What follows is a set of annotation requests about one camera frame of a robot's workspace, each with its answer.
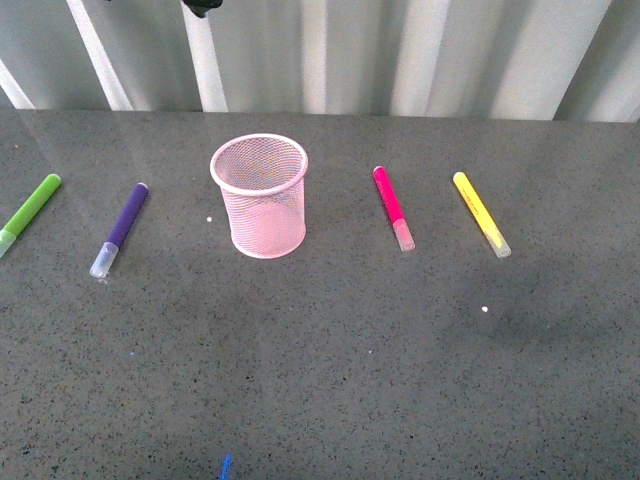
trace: speckled granite surface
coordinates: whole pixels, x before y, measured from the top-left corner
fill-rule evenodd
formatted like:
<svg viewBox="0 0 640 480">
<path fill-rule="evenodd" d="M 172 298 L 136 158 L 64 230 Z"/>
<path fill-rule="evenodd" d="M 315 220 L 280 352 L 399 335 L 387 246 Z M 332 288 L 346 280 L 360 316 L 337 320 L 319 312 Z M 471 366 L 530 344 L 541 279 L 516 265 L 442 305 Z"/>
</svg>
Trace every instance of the speckled granite surface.
<svg viewBox="0 0 640 480">
<path fill-rule="evenodd" d="M 310 158 L 307 237 L 278 260 L 235 250 L 208 171 L 260 131 Z M 63 177 L 0 260 L 0 478 L 211 479 L 228 451 L 233 479 L 640 472 L 638 125 L 0 110 L 0 166 L 2 222 Z"/>
</svg>

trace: mesh cup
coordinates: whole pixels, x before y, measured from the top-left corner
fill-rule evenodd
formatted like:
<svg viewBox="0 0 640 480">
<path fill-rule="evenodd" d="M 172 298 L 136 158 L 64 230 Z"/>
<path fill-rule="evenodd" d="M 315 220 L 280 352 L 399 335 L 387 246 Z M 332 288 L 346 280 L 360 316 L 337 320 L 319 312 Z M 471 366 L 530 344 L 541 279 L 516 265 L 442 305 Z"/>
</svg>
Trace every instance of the mesh cup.
<svg viewBox="0 0 640 480">
<path fill-rule="evenodd" d="M 300 145 L 267 133 L 235 138 L 216 151 L 211 176 L 222 190 L 238 250 L 276 258 L 302 243 L 307 164 Z"/>
</svg>

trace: marker end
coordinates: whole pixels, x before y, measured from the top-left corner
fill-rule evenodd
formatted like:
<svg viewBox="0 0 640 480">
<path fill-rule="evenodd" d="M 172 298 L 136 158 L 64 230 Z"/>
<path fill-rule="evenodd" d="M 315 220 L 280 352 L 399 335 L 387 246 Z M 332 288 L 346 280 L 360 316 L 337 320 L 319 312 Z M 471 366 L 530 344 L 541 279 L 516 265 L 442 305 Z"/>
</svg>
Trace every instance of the marker end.
<svg viewBox="0 0 640 480">
<path fill-rule="evenodd" d="M 504 237 L 500 233 L 500 230 L 496 228 L 494 230 L 485 232 L 484 235 L 485 237 L 487 237 L 487 240 L 489 240 L 489 244 L 491 245 L 491 248 L 493 248 L 493 251 L 498 258 L 507 258 L 509 255 L 511 255 L 511 248 L 509 247 L 507 242 L 505 242 Z"/>
<path fill-rule="evenodd" d="M 109 273 L 109 269 L 111 268 L 111 264 L 116 258 L 118 251 L 120 249 L 111 242 L 106 242 L 102 245 L 100 249 L 100 253 L 96 257 L 95 262 L 91 266 L 89 273 L 94 278 L 104 278 Z"/>
<path fill-rule="evenodd" d="M 407 221 L 404 218 L 395 221 L 393 224 L 393 231 L 396 233 L 400 250 L 408 252 L 409 250 L 416 248 L 416 244 L 413 241 L 411 232 L 409 231 L 409 225 L 407 225 Z"/>
<path fill-rule="evenodd" d="M 9 247 L 16 241 L 16 236 L 4 229 L 0 230 L 0 258 L 9 250 Z"/>
</svg>

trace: blue object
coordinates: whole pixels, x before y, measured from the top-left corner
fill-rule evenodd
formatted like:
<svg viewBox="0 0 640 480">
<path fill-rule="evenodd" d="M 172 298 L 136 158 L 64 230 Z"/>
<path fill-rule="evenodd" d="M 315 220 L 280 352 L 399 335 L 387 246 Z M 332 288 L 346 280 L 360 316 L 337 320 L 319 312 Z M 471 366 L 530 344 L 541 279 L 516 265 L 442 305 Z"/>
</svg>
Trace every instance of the blue object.
<svg viewBox="0 0 640 480">
<path fill-rule="evenodd" d="M 93 262 L 91 270 L 89 270 L 92 277 L 104 278 L 107 276 L 109 268 L 111 268 L 111 264 L 122 248 L 124 239 L 127 238 L 127 234 L 148 194 L 149 187 L 144 183 L 138 183 L 133 187 L 129 200 L 127 200 L 118 220 L 116 220 L 111 229 L 111 233 L 107 237 L 107 241 L 102 245 L 96 261 Z"/>
<path fill-rule="evenodd" d="M 227 480 L 227 475 L 229 475 L 230 469 L 231 469 L 231 454 L 227 453 L 227 456 L 224 457 L 224 461 L 222 462 L 222 471 L 220 472 L 220 480 Z"/>
</svg>

